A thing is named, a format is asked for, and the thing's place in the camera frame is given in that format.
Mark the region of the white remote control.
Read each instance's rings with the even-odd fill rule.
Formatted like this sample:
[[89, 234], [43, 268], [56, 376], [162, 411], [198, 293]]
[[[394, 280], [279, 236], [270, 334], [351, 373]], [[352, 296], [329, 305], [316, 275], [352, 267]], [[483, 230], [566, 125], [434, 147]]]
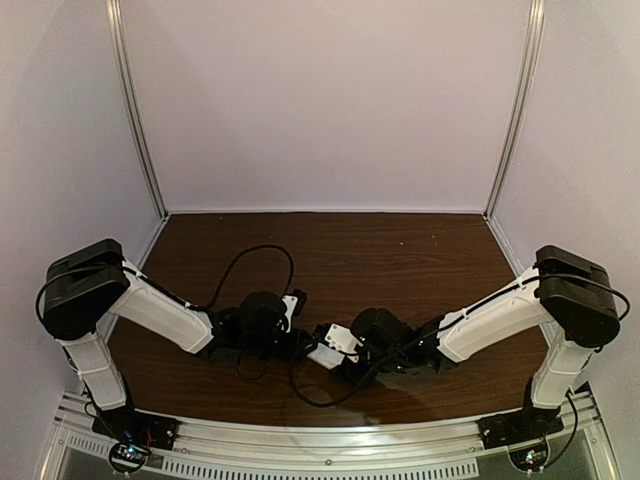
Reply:
[[310, 350], [306, 357], [327, 370], [333, 370], [342, 364], [349, 356], [334, 350], [324, 344], [317, 344], [314, 349]]

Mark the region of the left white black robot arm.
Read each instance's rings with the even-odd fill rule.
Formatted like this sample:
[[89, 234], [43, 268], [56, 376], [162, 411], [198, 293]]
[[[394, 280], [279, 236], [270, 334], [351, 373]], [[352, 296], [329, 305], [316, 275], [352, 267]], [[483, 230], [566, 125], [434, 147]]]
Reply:
[[35, 312], [84, 382], [97, 418], [121, 443], [133, 444], [144, 424], [98, 331], [105, 315], [129, 320], [204, 361], [268, 361], [293, 355], [302, 333], [294, 320], [306, 301], [304, 291], [287, 287], [281, 295], [252, 292], [220, 311], [194, 305], [152, 281], [125, 259], [119, 242], [106, 238], [49, 266]]

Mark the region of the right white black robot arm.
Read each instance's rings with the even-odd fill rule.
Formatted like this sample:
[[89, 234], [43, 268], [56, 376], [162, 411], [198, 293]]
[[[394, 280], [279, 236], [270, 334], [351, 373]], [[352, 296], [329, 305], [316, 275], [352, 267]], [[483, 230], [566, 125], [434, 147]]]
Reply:
[[368, 308], [349, 327], [331, 325], [324, 339], [343, 356], [342, 373], [359, 384], [379, 373], [422, 367], [439, 372], [522, 331], [554, 324], [554, 340], [512, 423], [517, 438], [530, 442], [550, 426], [576, 377], [617, 337], [630, 310], [604, 267], [547, 245], [537, 251], [533, 266], [505, 287], [418, 329], [387, 309]]

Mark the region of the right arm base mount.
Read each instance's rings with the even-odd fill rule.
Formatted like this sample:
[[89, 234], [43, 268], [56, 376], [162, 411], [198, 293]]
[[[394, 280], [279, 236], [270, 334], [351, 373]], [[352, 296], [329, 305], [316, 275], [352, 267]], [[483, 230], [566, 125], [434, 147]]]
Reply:
[[541, 472], [550, 457], [547, 436], [561, 432], [560, 409], [519, 409], [477, 421], [485, 450], [506, 447], [511, 465], [524, 473]]

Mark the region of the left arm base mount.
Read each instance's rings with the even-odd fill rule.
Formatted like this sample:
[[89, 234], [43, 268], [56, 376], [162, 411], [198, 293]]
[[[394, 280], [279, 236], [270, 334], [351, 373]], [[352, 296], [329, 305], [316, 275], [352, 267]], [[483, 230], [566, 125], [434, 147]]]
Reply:
[[116, 441], [109, 448], [107, 461], [115, 472], [129, 476], [139, 472], [155, 450], [173, 449], [178, 425], [170, 417], [113, 410], [97, 413], [92, 431]]

